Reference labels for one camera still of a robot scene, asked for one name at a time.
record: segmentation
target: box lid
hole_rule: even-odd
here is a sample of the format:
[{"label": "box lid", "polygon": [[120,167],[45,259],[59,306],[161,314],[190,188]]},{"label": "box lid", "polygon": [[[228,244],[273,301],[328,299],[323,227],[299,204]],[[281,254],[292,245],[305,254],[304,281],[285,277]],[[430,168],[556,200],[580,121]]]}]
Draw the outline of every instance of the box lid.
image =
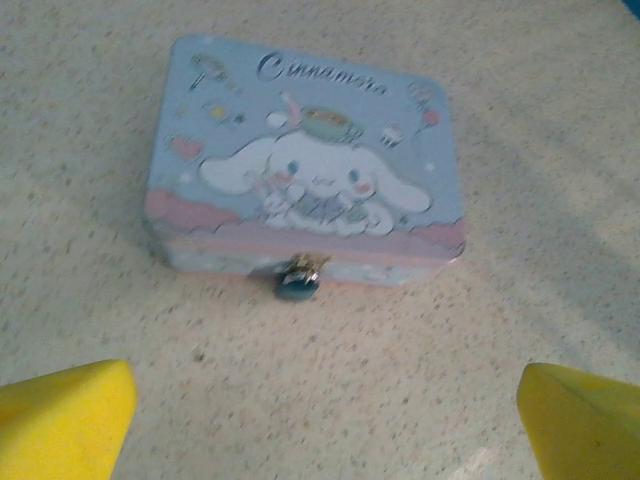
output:
[{"label": "box lid", "polygon": [[426,78],[183,37],[145,212],[160,235],[200,246],[456,258],[465,240],[446,94]]}]

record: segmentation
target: yellow foam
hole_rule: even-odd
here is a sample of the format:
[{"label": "yellow foam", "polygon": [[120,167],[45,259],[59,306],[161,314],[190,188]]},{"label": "yellow foam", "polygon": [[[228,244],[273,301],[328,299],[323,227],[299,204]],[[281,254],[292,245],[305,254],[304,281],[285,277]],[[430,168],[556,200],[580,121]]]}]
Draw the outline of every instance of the yellow foam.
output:
[{"label": "yellow foam", "polygon": [[135,406],[122,360],[0,387],[0,479],[108,480]]},{"label": "yellow foam", "polygon": [[517,403],[545,480],[640,480],[640,387],[531,364]]}]

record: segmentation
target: speckled countertop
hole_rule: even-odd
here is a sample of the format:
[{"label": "speckled countertop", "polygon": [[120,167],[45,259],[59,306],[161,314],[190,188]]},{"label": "speckled countertop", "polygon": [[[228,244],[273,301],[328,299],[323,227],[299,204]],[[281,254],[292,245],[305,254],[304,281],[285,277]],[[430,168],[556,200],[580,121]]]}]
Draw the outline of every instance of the speckled countertop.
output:
[{"label": "speckled countertop", "polygon": [[[640,383],[640,24],[615,0],[4,0],[0,383],[128,359],[124,479],[539,479],[530,361]],[[180,275],[140,222],[169,47],[429,75],[469,245],[428,283]]]}]

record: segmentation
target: blue eyes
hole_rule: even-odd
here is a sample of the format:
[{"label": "blue eyes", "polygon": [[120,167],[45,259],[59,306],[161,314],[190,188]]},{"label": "blue eyes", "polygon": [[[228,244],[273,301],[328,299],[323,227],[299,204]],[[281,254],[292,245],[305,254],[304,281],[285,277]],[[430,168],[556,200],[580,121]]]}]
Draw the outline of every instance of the blue eyes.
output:
[{"label": "blue eyes", "polygon": [[349,172],[349,181],[351,183],[356,183],[358,180],[360,180],[360,172],[358,172],[357,170],[351,170]]},{"label": "blue eyes", "polygon": [[295,160],[291,160],[289,162],[289,165],[287,165],[287,171],[289,172],[289,175],[295,175],[296,173],[298,173],[299,169],[300,165]]}]

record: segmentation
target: floppy ear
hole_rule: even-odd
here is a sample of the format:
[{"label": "floppy ear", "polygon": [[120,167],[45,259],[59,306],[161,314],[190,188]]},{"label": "floppy ear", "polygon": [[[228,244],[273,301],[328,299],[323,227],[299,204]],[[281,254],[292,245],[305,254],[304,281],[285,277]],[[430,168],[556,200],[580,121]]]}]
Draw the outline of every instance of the floppy ear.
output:
[{"label": "floppy ear", "polygon": [[261,175],[275,143],[275,138],[260,138],[240,149],[230,158],[205,159],[198,171],[200,178],[210,187],[224,193],[242,194],[251,190],[247,174]]},{"label": "floppy ear", "polygon": [[377,154],[369,151],[366,162],[375,178],[376,192],[391,205],[413,213],[431,207],[431,195],[398,178]]}]

